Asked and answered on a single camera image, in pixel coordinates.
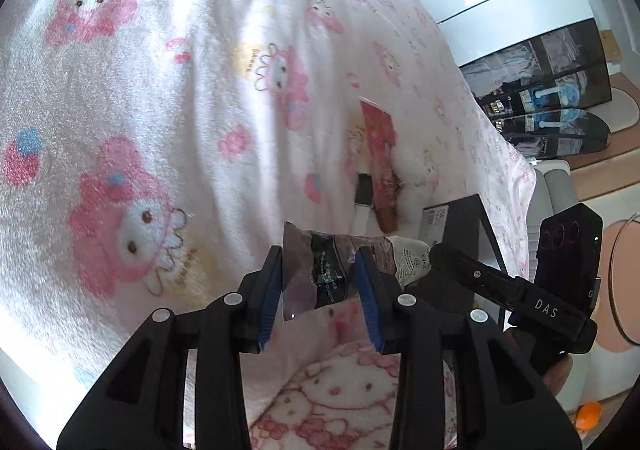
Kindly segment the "person right hand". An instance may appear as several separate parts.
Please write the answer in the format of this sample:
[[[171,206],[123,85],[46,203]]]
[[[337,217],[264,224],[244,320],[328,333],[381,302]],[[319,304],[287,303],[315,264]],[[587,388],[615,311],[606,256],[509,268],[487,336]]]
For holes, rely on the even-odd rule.
[[[521,332],[516,327],[510,327],[504,332],[506,338],[518,348],[520,352],[524,352],[524,346],[521,343]],[[565,356],[558,363],[544,374],[542,381],[547,385],[553,396],[558,396],[562,388],[564,387],[567,378],[570,376],[570,372],[573,369],[573,359],[571,356]]]

